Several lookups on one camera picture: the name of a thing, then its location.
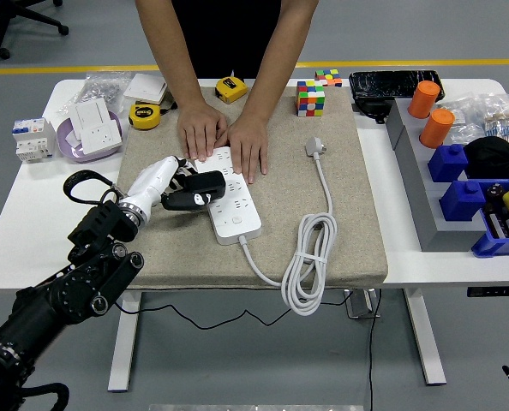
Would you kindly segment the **person's left hand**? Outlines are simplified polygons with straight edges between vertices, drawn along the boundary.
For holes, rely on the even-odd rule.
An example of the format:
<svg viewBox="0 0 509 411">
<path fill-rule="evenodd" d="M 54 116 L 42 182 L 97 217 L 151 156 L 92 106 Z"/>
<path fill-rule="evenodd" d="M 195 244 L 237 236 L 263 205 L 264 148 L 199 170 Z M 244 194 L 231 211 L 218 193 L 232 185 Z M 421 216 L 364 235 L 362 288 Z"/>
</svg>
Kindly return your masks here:
<svg viewBox="0 0 509 411">
<path fill-rule="evenodd" d="M 229 146 L 232 167 L 247 184 L 255 182 L 257 170 L 268 171 L 267 121 L 241 114 L 216 140 L 216 147 Z"/>
</svg>

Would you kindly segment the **person's right hand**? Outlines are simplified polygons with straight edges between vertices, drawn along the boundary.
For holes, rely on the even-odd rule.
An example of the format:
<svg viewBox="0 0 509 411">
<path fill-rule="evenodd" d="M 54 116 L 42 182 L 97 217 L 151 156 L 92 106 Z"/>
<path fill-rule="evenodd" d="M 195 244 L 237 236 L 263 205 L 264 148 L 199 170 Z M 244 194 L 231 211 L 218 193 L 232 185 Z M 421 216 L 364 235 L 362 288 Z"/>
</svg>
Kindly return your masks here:
<svg viewBox="0 0 509 411">
<path fill-rule="evenodd" d="M 200 161 L 211 157 L 227 127 L 225 116 L 207 103 L 180 106 L 177 131 L 184 157 Z"/>
</svg>

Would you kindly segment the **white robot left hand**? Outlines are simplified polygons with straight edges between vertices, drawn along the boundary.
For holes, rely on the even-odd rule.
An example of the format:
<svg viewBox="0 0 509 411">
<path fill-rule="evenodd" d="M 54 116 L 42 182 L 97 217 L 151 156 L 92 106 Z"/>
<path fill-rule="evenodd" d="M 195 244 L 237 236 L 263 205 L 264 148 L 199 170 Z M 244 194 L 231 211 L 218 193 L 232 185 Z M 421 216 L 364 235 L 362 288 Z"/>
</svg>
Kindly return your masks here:
<svg viewBox="0 0 509 411">
<path fill-rule="evenodd" d="M 142 226 L 158 204 L 169 211 L 195 211 L 224 194 L 221 172 L 199 172 L 187 159 L 169 156 L 139 174 L 128 195 L 119 200 L 119 208 Z"/>
</svg>

